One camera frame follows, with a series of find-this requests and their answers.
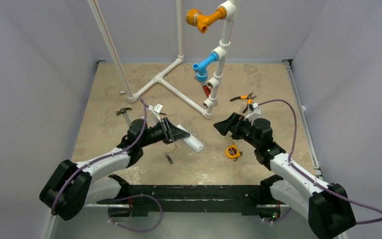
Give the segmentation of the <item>white remote control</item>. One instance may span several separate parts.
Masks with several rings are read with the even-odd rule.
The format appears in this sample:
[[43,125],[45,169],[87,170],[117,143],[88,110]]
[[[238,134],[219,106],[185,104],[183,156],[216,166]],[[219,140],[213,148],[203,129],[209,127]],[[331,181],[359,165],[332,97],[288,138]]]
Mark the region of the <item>white remote control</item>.
[[177,127],[187,133],[189,136],[182,139],[182,142],[190,147],[195,153],[201,153],[204,149],[204,144],[198,140],[192,133],[185,129],[182,125],[178,124]]

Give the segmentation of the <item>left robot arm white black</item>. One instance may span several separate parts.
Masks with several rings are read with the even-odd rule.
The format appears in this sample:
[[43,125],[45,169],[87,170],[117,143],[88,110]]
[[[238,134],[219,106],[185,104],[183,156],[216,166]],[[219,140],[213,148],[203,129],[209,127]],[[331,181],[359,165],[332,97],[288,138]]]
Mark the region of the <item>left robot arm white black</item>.
[[53,215],[70,220],[87,204],[112,199],[121,204],[128,199],[128,190],[110,174],[136,164],[143,156],[143,148],[157,142],[184,142],[196,153],[204,145],[180,124],[162,118],[148,127],[145,119],[134,120],[121,143],[110,152],[94,159],[74,163],[62,161],[39,194],[39,200]]

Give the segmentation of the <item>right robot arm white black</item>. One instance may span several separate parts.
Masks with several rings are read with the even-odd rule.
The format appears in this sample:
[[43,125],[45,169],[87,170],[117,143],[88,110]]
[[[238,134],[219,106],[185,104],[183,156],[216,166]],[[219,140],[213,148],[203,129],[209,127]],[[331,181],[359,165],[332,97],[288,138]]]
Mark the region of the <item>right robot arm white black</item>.
[[214,128],[223,136],[231,133],[254,147],[257,161],[281,179],[259,189],[260,198],[267,203],[277,199],[287,204],[305,219],[319,239],[333,239],[356,225],[356,219],[346,190],[339,184],[329,184],[310,174],[290,158],[273,138],[267,119],[249,121],[233,113]]

